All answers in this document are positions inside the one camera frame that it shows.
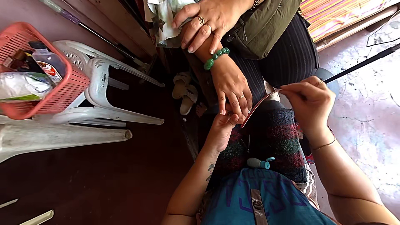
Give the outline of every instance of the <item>wrist tattoo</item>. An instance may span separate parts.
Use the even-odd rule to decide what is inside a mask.
[[[208,171],[214,169],[215,163],[210,164],[210,167],[208,168]],[[206,181],[209,181],[211,179],[212,171],[210,172],[210,175],[207,177]]]
[[[215,163],[211,164],[210,167],[208,168],[208,171],[214,169],[214,167],[215,167]]]

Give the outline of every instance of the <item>striped pants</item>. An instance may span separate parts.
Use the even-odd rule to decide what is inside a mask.
[[[266,93],[263,80],[274,87],[299,82],[315,74],[319,57],[307,27],[308,22],[299,14],[278,39],[267,57],[260,60],[244,59],[233,46],[229,56],[247,79],[256,105]]]

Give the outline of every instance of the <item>white cloth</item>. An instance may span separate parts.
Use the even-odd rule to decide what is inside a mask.
[[[156,37],[157,46],[180,47],[180,41],[176,37],[182,26],[173,29],[172,21],[183,6],[196,2],[194,0],[143,0],[143,2],[146,21],[154,23],[151,33]]]

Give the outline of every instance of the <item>green jade bracelet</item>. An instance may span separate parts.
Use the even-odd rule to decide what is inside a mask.
[[[206,63],[204,64],[204,69],[205,70],[210,70],[211,67],[214,65],[214,60],[218,59],[218,57],[220,57],[223,54],[229,54],[229,49],[228,48],[222,48],[220,50],[218,50],[216,53],[214,53],[212,55],[212,58],[207,60]]]

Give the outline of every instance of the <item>bracelet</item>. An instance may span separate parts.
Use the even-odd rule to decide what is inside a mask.
[[[320,150],[320,149],[322,149],[323,147],[326,147],[326,146],[331,146],[331,145],[333,145],[333,143],[336,141],[336,137],[335,137],[335,139],[331,142],[331,143],[329,143],[329,144],[326,144],[326,145],[322,145],[321,147],[319,147],[319,148],[317,148],[317,149],[313,149],[314,151],[316,151],[316,150]]]
[[[260,0],[254,0],[254,4],[253,4],[253,6],[251,7],[250,10],[255,9],[258,6],[259,3],[260,3]]]
[[[228,48],[222,48],[220,50],[218,50],[216,53],[214,53],[212,55],[212,58],[207,60],[206,63],[204,64],[204,69],[205,70],[210,70],[211,67],[214,65],[214,60],[218,59],[218,57],[220,57],[223,54],[229,54],[230,51]]]

